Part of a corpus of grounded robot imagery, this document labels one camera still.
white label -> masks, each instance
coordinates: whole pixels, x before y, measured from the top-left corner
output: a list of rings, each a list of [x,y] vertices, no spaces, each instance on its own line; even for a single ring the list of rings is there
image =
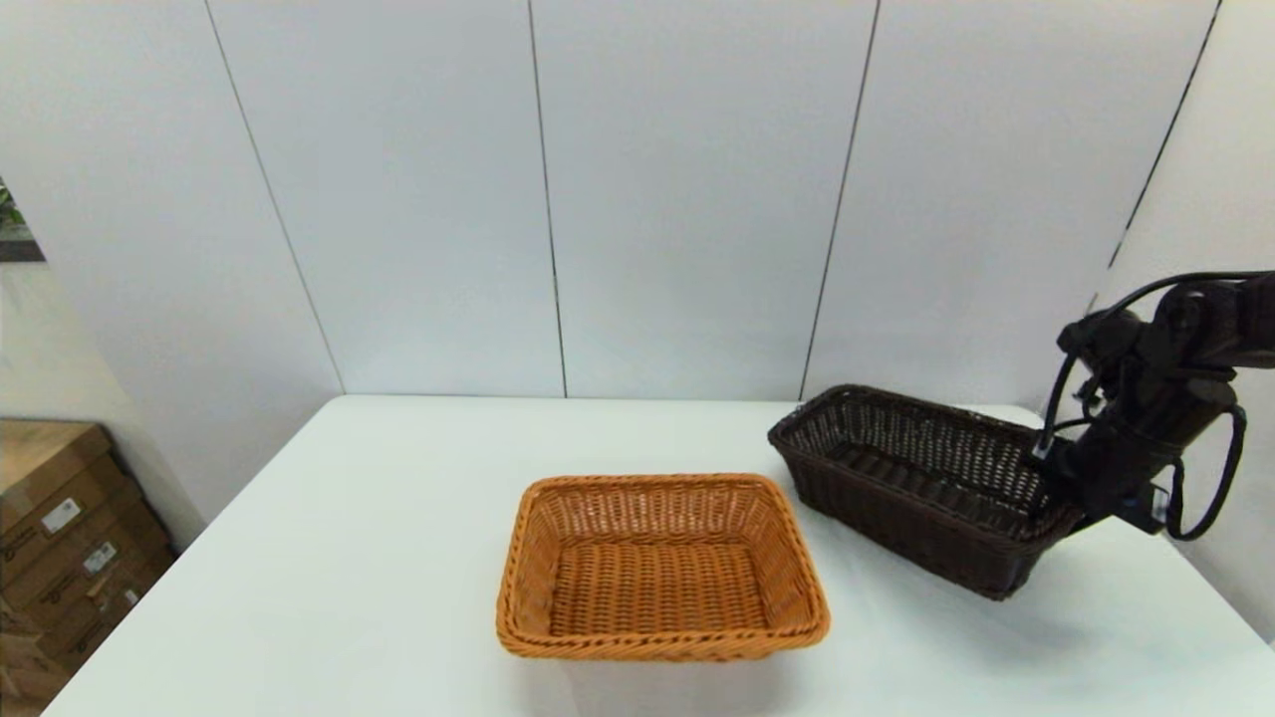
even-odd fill
[[[79,515],[79,503],[75,503],[74,498],[68,498],[66,500],[59,503],[57,508],[50,510],[48,515],[41,518],[40,522],[45,524],[46,531],[56,533],[57,531],[65,528],[66,523],[74,521],[75,515]]]
[[[115,549],[115,545],[111,541],[103,542],[102,547],[94,550],[88,558],[84,559],[84,569],[88,570],[89,575],[101,573],[102,568],[106,568],[106,564],[115,558],[116,552],[119,552],[119,550]]]

basket rim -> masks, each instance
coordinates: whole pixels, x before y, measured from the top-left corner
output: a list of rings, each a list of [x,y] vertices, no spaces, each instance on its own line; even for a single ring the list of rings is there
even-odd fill
[[[783,629],[732,629],[732,630],[677,630],[660,633],[588,633],[571,635],[546,635],[542,633],[529,633],[518,626],[514,619],[514,577],[519,559],[523,554],[524,537],[530,510],[536,501],[547,491],[570,487],[576,485],[613,484],[623,487],[640,487],[650,485],[711,485],[736,484],[741,487],[760,487],[770,498],[770,509],[779,517],[784,528],[784,542],[789,552],[798,563],[797,578],[806,589],[806,602],[810,607],[811,617],[797,625]],[[556,657],[571,657],[571,649],[578,649],[581,656],[588,657],[588,652],[597,647],[650,647],[650,646],[704,646],[705,648],[719,648],[722,643],[729,643],[732,648],[752,649],[765,653],[776,649],[789,649],[806,647],[817,643],[827,634],[831,616],[827,610],[827,601],[824,597],[822,586],[815,572],[813,561],[806,541],[797,528],[797,519],[793,514],[790,501],[770,478],[760,473],[639,473],[639,475],[589,475],[589,476],[555,476],[533,482],[523,492],[518,508],[518,517],[514,523],[514,533],[510,537],[509,554],[505,559],[505,572],[501,578],[500,595],[496,603],[496,633],[501,644],[515,654],[524,657],[537,657],[542,648],[562,648]],[[768,640],[782,640],[782,644],[768,646]],[[715,652],[705,652],[705,658],[713,658]]]
[[[949,413],[950,416],[959,417],[963,420],[973,420],[1005,432],[1025,432],[1025,434],[1033,432],[1031,429],[1029,429],[1028,426],[1023,426],[1020,424],[1011,424],[1009,421],[1002,421],[1000,418],[993,418],[992,416],[986,416],[975,411],[956,408],[955,406],[946,406],[942,403],[935,403],[922,398],[915,398],[912,395],[895,393],[891,390],[884,390],[880,388],[873,388],[862,384],[839,384],[824,390],[815,398],[806,401],[796,410],[793,410],[790,413],[780,418],[780,421],[775,424],[766,434],[770,445],[774,447],[775,450],[778,450],[785,458],[790,454],[802,461],[815,463],[822,468],[827,468],[838,473],[849,473],[849,477],[859,478],[859,473],[857,473],[856,471],[847,468],[845,466],[836,463],[835,461],[824,458],[817,453],[797,448],[796,445],[788,443],[783,435],[793,426],[798,425],[805,420],[808,420],[810,416],[815,413],[815,411],[824,408],[824,406],[826,404],[831,404],[834,399],[847,393],[856,393],[861,395],[880,395],[886,398],[900,399],[909,403],[919,403],[928,410],[945,412]],[[1005,554],[1025,555],[1037,552],[1040,546],[1049,546],[1061,540],[1062,536],[1066,535],[1068,529],[1071,529],[1071,524],[1075,522],[1072,518],[1080,517],[1079,508],[1068,505],[1066,503],[1060,503],[1052,510],[1052,513],[1047,514],[1046,521],[1048,524],[1048,529],[1042,532],[1040,536],[1038,536],[1034,540],[1017,540],[1002,535],[1001,532],[991,528],[989,526],[979,521],[972,521],[968,517],[961,515],[960,513],[956,513],[955,510],[947,508],[946,505],[932,503],[929,500],[926,500],[924,498],[901,490],[896,486],[871,478],[861,478],[859,482],[862,487],[866,487],[868,490],[873,490],[895,498],[907,499],[909,503],[912,503],[914,508],[924,512],[926,514],[937,519],[945,526],[956,529],[961,533],[965,533],[966,536],[978,540],[984,545],[994,545],[1001,550],[1001,552]]]

white table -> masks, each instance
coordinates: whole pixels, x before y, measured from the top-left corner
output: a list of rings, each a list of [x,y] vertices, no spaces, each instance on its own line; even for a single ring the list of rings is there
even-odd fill
[[[833,614],[816,647],[725,665],[501,649],[496,592],[528,484],[752,471],[792,495],[766,443],[790,408],[339,398],[46,717],[1275,713],[1275,652],[1169,543],[1116,521],[994,603],[797,504]]]

rectangular basket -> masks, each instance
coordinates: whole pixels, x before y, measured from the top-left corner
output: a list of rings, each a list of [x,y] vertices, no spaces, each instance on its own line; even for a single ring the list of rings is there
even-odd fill
[[[762,476],[575,476],[523,495],[496,606],[523,657],[729,661],[817,643],[829,614]]]
[[[769,438],[806,505],[992,600],[1081,517],[1024,463],[1034,431],[969,411],[843,385]]]

orange wicker basket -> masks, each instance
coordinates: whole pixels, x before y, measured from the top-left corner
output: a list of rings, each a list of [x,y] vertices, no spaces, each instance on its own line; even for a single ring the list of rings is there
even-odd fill
[[[792,508],[762,476],[569,476],[523,495],[496,605],[514,654],[755,660],[827,628]]]

